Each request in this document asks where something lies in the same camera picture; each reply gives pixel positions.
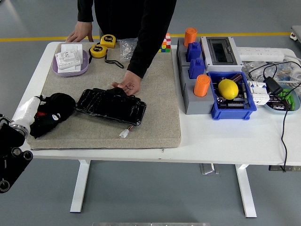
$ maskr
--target white power strip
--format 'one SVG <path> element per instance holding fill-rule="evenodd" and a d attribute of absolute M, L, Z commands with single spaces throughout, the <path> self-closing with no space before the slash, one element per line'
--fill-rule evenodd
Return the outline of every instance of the white power strip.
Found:
<path fill-rule="evenodd" d="M 237 47 L 241 61 L 282 62 L 284 54 L 278 48 Z"/>

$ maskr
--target blue plastic crate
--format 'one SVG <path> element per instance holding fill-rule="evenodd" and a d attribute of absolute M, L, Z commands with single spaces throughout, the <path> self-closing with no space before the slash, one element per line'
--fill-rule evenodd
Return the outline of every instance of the blue plastic crate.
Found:
<path fill-rule="evenodd" d="M 213 95 L 215 96 L 213 82 L 219 82 L 221 77 L 225 77 L 226 79 L 232 78 L 237 73 L 240 73 L 243 75 L 243 82 L 245 83 L 246 87 L 246 95 L 247 100 L 249 102 L 249 109 L 219 109 L 216 99 L 214 98 L 214 105 L 212 107 L 211 116 L 213 120 L 219 120 L 219 119 L 243 119 L 243 120 L 249 120 L 250 115 L 252 112 L 256 111 L 256 105 L 253 101 L 253 97 L 250 91 L 250 88 L 248 86 L 246 76 L 242 72 L 208 72 L 208 76 L 210 76 L 210 86 L 213 92 Z"/>

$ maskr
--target blue block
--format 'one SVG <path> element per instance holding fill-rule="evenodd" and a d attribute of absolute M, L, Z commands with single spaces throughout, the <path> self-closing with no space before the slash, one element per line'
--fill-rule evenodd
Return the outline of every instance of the blue block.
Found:
<path fill-rule="evenodd" d="M 204 60 L 202 58 L 191 60 L 189 67 L 189 78 L 196 79 L 200 74 L 206 74 Z"/>
<path fill-rule="evenodd" d="M 191 62 L 191 60 L 201 57 L 202 48 L 199 42 L 192 42 L 188 44 L 186 61 Z"/>

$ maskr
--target white connector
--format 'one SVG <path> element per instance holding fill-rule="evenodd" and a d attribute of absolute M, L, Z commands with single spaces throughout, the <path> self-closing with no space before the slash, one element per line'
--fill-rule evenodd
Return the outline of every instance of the white connector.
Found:
<path fill-rule="evenodd" d="M 124 131 L 122 131 L 122 132 L 119 134 L 119 136 L 120 136 L 121 138 L 126 138 L 127 135 L 128 135 L 128 133 L 129 133 L 130 130 L 132 129 L 132 127 L 133 127 L 133 126 L 130 126 L 129 128 L 127 128 L 127 129 L 125 129 Z"/>
<path fill-rule="evenodd" d="M 122 131 L 122 132 L 119 134 L 119 136 L 120 136 L 121 138 L 126 138 L 129 132 L 130 132 L 130 131 L 129 131 L 128 129 L 125 129 L 124 131 Z"/>
<path fill-rule="evenodd" d="M 237 47 L 241 61 L 283 62 L 284 54 L 279 48 Z"/>

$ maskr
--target rubik's cube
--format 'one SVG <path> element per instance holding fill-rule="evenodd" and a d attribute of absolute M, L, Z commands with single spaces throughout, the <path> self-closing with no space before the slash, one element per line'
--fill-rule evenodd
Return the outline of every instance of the rubik's cube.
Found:
<path fill-rule="evenodd" d="M 169 53 L 170 52 L 171 39 L 169 33 L 166 34 L 164 41 L 162 43 L 161 48 L 159 49 L 159 53 Z"/>

